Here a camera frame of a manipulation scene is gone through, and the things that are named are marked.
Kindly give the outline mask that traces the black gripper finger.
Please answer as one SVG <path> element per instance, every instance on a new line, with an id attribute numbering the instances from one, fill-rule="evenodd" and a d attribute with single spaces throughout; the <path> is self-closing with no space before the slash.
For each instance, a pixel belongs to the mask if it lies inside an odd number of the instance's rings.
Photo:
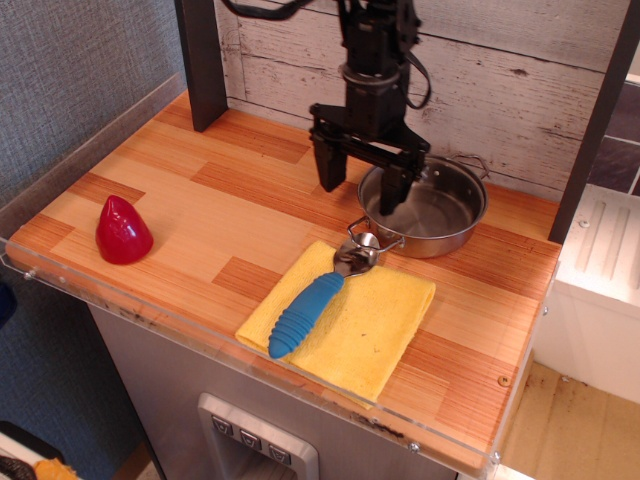
<path id="1" fill-rule="evenodd" d="M 421 177 L 422 170 L 422 164 L 411 168 L 391 165 L 383 169 L 379 203 L 381 215 L 391 215 L 399 204 L 406 201 L 413 183 Z"/>
<path id="2" fill-rule="evenodd" d="M 346 180 L 345 141 L 324 137 L 313 137 L 312 141 L 320 185 L 326 192 L 332 192 Z"/>

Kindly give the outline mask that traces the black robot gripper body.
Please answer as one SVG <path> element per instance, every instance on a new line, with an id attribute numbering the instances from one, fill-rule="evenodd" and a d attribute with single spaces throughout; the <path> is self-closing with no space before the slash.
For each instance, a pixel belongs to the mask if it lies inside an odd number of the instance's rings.
<path id="1" fill-rule="evenodd" d="M 349 156 L 381 169 L 411 168 L 424 163 L 430 145 L 405 123 L 415 104 L 408 98 L 409 76 L 389 78 L 346 76 L 343 106 L 316 103 L 310 107 L 313 137 L 344 140 Z"/>

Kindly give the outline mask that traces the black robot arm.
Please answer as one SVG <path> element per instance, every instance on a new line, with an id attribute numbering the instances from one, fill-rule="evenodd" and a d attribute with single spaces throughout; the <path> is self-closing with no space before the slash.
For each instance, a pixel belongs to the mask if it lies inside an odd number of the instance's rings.
<path id="1" fill-rule="evenodd" d="M 410 71 L 426 71 L 411 52 L 421 22 L 410 1 L 342 1 L 339 18 L 345 103 L 310 109 L 318 176 L 331 192 L 345 181 L 349 157 L 381 168 L 379 212 L 388 216 L 407 199 L 430 149 L 405 123 L 414 105 Z"/>

